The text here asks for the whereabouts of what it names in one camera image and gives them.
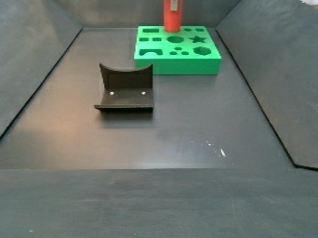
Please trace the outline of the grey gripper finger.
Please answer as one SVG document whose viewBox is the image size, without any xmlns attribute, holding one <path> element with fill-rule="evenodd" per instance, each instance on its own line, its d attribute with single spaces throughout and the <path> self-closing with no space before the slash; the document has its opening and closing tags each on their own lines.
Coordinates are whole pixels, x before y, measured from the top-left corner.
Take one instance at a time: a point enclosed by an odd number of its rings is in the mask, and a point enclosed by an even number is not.
<svg viewBox="0 0 318 238">
<path fill-rule="evenodd" d="M 178 11 L 179 0 L 170 0 L 170 11 Z"/>
</svg>

